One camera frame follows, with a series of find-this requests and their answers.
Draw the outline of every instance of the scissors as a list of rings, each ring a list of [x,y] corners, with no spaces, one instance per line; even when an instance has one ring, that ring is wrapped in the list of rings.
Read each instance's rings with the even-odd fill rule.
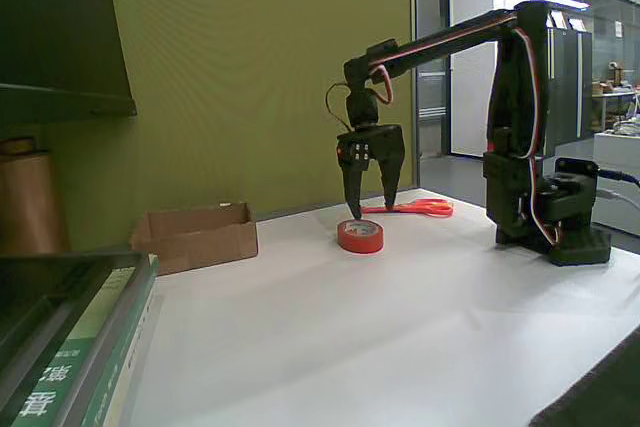
[[[431,217],[451,217],[453,204],[444,199],[418,199],[408,204],[398,204],[392,210],[385,207],[363,207],[363,214],[422,214]]]

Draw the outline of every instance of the black robotic arm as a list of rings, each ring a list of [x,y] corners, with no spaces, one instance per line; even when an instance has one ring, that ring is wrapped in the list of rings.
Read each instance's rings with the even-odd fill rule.
[[[487,122],[487,215],[500,243],[516,242],[550,253],[557,264],[605,262],[610,239],[591,229],[597,166],[560,159],[556,174],[540,175],[548,109],[547,14],[542,2],[496,10],[415,42],[387,40],[344,64],[350,89],[347,113],[353,131],[338,136],[338,163],[345,199],[360,218],[362,172],[371,159],[382,173],[385,205],[393,209],[404,161],[399,125],[378,125],[377,102],[393,99],[391,79],[430,60],[489,41],[498,42],[498,62]],[[366,86],[384,82],[387,97]]]

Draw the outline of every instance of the brown paper roll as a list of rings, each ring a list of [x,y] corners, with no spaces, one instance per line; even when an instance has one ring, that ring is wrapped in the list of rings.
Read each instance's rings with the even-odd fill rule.
[[[0,160],[0,254],[69,250],[67,227],[53,187],[46,153]]]

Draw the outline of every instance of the cardboard box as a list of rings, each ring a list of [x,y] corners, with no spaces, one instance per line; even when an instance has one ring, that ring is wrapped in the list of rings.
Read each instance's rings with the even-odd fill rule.
[[[258,255],[256,224],[244,203],[147,212],[130,243],[134,250],[158,255],[158,275]]]

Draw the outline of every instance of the glass door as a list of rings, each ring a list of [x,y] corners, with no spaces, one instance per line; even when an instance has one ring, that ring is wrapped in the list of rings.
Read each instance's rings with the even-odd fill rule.
[[[417,38],[449,26],[449,0],[416,0]],[[450,152],[449,58],[416,69],[418,157],[420,161]]]

